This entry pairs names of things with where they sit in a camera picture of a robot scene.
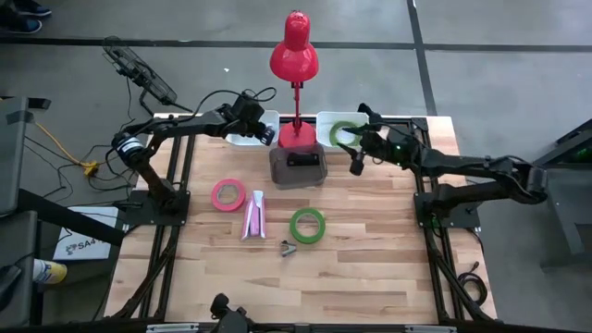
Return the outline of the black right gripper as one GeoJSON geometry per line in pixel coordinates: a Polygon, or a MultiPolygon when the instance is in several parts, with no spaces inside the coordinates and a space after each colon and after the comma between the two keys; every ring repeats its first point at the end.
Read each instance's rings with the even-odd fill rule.
{"type": "MultiPolygon", "coordinates": [[[[403,126],[385,125],[388,133],[383,138],[381,131],[383,118],[374,112],[366,103],[360,103],[358,113],[367,115],[367,123],[362,129],[375,131],[370,135],[370,144],[366,152],[372,157],[399,167],[407,167],[415,163],[420,142],[403,126]]],[[[364,170],[364,151],[356,151],[345,144],[339,143],[338,147],[344,150],[351,158],[350,172],[354,176],[360,176],[364,170]]]]}

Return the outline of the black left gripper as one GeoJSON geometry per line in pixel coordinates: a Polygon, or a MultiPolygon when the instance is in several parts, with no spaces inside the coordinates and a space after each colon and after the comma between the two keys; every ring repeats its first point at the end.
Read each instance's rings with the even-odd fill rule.
{"type": "Polygon", "coordinates": [[[243,137],[255,137],[264,146],[269,146],[275,137],[275,130],[260,121],[265,110],[260,105],[246,105],[233,107],[222,105],[221,115],[227,121],[221,130],[221,137],[238,134],[243,137]]]}

